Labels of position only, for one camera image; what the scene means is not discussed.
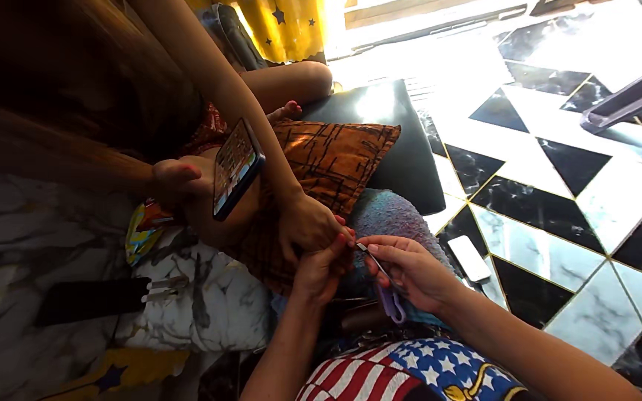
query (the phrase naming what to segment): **american flag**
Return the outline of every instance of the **american flag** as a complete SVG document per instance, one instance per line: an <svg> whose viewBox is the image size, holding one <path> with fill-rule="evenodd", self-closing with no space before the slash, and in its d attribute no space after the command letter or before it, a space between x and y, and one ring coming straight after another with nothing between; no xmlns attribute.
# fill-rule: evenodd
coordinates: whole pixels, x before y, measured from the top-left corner
<svg viewBox="0 0 642 401"><path fill-rule="evenodd" d="M459 398L465 397L463 389L472 400L482 401L526 393L511 375L466 345L433 338L393 342L327 360L296 400L469 400ZM457 390L459 397L452 397Z"/></svg>

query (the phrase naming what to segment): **black phone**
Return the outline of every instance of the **black phone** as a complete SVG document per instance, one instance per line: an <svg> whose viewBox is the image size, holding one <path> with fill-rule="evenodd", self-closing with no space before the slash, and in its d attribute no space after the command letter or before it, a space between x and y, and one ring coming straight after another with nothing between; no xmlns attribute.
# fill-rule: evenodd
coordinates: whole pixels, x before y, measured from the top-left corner
<svg viewBox="0 0 642 401"><path fill-rule="evenodd" d="M212 217L224 221L264 165L265 157L249 122L240 118L215 157Z"/></svg>

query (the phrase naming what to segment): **hand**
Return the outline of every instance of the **hand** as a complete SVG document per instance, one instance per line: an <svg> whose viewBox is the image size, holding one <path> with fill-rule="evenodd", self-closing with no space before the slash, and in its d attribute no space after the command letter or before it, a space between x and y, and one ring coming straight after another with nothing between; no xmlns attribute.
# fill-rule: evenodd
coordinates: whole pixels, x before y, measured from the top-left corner
<svg viewBox="0 0 642 401"><path fill-rule="evenodd" d="M354 240L329 208L306 194L279 207L279 242L284 259L291 263L298 263L292 243L304 251L313 252L327 248L339 233L349 244Z"/></svg>
<svg viewBox="0 0 642 401"><path fill-rule="evenodd" d="M212 196L215 162L200 156L162 160L153 166L156 201L180 203L187 195Z"/></svg>
<svg viewBox="0 0 642 401"><path fill-rule="evenodd" d="M448 300L466 287L435 259L422 245L409 238L372 235L358 240L381 263L392 279L404 287L407 299L425 312L439 314ZM390 287L389 278L379 272L370 257L365 259L370 274L377 276L381 287Z"/></svg>
<svg viewBox="0 0 642 401"><path fill-rule="evenodd" d="M340 277L353 267L352 249L338 233L328 248L302 255L290 298L317 306L328 304L336 294Z"/></svg>

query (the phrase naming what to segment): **cushion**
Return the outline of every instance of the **cushion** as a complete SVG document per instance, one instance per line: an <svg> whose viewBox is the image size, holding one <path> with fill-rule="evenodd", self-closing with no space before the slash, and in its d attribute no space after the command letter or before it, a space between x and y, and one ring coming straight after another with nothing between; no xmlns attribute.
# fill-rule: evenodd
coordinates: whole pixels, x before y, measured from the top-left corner
<svg viewBox="0 0 642 401"><path fill-rule="evenodd" d="M400 136L400 125L328 124L285 120L274 125L286 159L308 196L346 218L386 152ZM279 210L268 186L245 238L222 249L272 291L288 296L295 267L279 245Z"/></svg>

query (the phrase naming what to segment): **wrist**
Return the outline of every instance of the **wrist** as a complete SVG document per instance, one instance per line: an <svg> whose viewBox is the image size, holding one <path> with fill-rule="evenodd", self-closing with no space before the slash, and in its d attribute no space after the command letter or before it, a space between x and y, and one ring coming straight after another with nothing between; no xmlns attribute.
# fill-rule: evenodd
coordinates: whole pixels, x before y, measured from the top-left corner
<svg viewBox="0 0 642 401"><path fill-rule="evenodd" d="M276 190L274 195L279 204L293 205L303 196L306 196L306 193L304 193L304 188L301 188L299 181L294 180L292 185L284 186L280 190Z"/></svg>
<svg viewBox="0 0 642 401"><path fill-rule="evenodd" d="M457 286L443 292L443 296L436 299L437 305L432 314L441 320L450 320L455 314L458 314L463 306L467 305L475 292L465 287L459 281Z"/></svg>
<svg viewBox="0 0 642 401"><path fill-rule="evenodd" d="M308 292L294 290L292 290L291 296L289 297L287 308L290 306L296 307L304 311L304 314L310 315L323 314L326 309L325 303L318 301L316 297L311 296Z"/></svg>

